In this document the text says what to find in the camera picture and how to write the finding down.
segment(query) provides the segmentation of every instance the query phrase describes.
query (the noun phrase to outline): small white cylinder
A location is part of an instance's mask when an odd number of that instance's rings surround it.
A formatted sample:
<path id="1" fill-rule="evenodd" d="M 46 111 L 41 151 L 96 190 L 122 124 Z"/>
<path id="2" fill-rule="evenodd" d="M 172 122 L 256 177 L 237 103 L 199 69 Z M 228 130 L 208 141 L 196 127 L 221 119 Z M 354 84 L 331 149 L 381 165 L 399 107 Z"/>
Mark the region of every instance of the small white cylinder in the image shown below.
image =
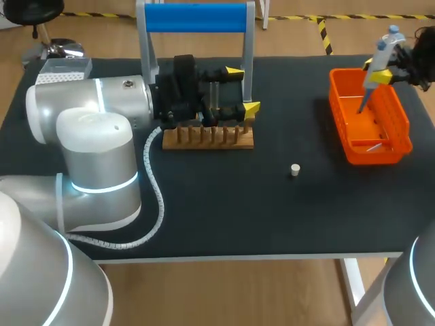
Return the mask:
<path id="1" fill-rule="evenodd" d="M 290 172 L 292 176 L 296 177 L 299 174 L 299 171 L 300 171 L 299 164 L 292 164 L 292 166 L 290 167 Z"/>

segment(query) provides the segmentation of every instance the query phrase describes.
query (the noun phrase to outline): orange basket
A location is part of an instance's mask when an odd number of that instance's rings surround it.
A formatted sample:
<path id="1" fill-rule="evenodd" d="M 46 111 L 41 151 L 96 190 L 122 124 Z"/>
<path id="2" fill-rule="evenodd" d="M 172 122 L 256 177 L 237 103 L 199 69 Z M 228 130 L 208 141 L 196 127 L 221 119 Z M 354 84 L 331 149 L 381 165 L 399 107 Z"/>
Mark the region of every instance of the orange basket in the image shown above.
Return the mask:
<path id="1" fill-rule="evenodd" d="M 409 121 L 391 86 L 380 85 L 358 113 L 366 72 L 333 69 L 329 101 L 347 160 L 355 165 L 394 164 L 413 149 Z"/>

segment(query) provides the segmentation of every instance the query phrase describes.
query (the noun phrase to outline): black tabletop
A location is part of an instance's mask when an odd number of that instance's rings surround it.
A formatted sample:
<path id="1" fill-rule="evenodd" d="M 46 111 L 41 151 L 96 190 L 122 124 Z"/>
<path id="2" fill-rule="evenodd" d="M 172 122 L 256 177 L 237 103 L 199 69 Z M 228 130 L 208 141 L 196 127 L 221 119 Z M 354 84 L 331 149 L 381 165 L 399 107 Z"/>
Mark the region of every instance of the black tabletop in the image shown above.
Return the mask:
<path id="1" fill-rule="evenodd" d="M 136 249 L 77 246 L 93 259 L 376 253 L 403 251 L 433 220 L 435 132 L 416 92 L 396 86 L 411 123 L 413 151 L 392 166 L 352 166 L 345 158 L 328 104 L 329 71 L 359 67 L 364 56 L 258 58 L 253 100 L 261 101 L 254 150 L 162 151 L 151 163 L 165 202 L 161 229 Z M 91 77 L 140 74 L 134 59 L 93 59 Z M 199 67 L 237 60 L 198 60 Z M 170 61 L 160 68 L 170 69 Z M 0 175 L 66 172 L 59 148 L 39 145 L 25 120 L 24 99 L 41 64 L 31 65 L 0 130 Z M 224 91 L 233 101 L 237 92 Z M 151 130 L 135 133 L 142 211 L 130 225 L 87 235 L 129 242 L 156 221 L 157 203 L 143 170 Z M 288 177 L 297 163 L 300 175 Z"/>

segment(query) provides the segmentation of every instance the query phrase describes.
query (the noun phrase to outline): white cable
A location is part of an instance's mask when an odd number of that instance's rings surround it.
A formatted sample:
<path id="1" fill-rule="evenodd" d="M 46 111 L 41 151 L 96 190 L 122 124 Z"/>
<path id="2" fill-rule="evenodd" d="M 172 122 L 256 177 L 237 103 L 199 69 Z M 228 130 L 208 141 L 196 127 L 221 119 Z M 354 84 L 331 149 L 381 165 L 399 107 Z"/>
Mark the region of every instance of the white cable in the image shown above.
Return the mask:
<path id="1" fill-rule="evenodd" d="M 156 224 L 154 224 L 154 227 L 149 231 L 145 236 L 142 238 L 128 242 L 128 243 L 112 243 L 107 241 L 102 241 L 94 238 L 90 238 L 88 236 L 80 236 L 79 234 L 66 234 L 66 237 L 69 240 L 79 241 L 79 242 L 85 242 L 90 245 L 98 246 L 101 248 L 107 248 L 107 249 L 115 249 L 115 250 L 124 250 L 124 249 L 131 249 L 138 247 L 142 245 L 143 243 L 147 242 L 150 238 L 152 238 L 163 222 L 164 217 L 164 202 L 163 202 L 163 196 L 160 192 L 160 188 L 158 187 L 156 178 L 154 178 L 154 175 L 152 173 L 151 164 L 150 164 L 150 147 L 152 144 L 152 141 L 156 138 L 158 134 L 160 134 L 162 130 L 160 127 L 157 127 L 154 129 L 151 134 L 148 136 L 147 141 L 145 142 L 145 147 L 143 148 L 143 163 L 145 165 L 145 171 L 147 173 L 148 179 L 150 180 L 152 189 L 154 190 L 154 193 L 156 194 L 157 202 L 158 202 L 158 216 Z"/>

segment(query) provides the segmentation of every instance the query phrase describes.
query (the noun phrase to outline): floor tape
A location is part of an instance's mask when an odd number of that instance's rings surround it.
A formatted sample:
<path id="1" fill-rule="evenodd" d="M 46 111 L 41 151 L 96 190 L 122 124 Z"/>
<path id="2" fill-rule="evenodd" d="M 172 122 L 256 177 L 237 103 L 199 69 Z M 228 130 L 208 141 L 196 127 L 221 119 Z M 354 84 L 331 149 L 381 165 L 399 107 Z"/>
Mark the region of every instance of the floor tape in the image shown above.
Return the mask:
<path id="1" fill-rule="evenodd" d="M 330 56 L 331 54 L 334 54 L 332 51 L 331 41 L 329 40 L 329 36 L 326 32 L 326 23 L 324 19 L 318 18 L 316 20 L 317 25 L 319 27 L 319 32 L 321 36 L 321 41 L 323 42 L 324 49 L 327 56 Z"/>
<path id="2" fill-rule="evenodd" d="M 136 19 L 135 16 L 123 15 L 123 14 L 99 14 L 96 12 L 63 12 L 61 16 L 66 17 L 104 17 L 104 18 L 125 18 Z M 296 15 L 296 16 L 271 16 L 268 20 L 302 20 L 302 19 L 419 19 L 429 20 L 435 19 L 435 15 Z"/>

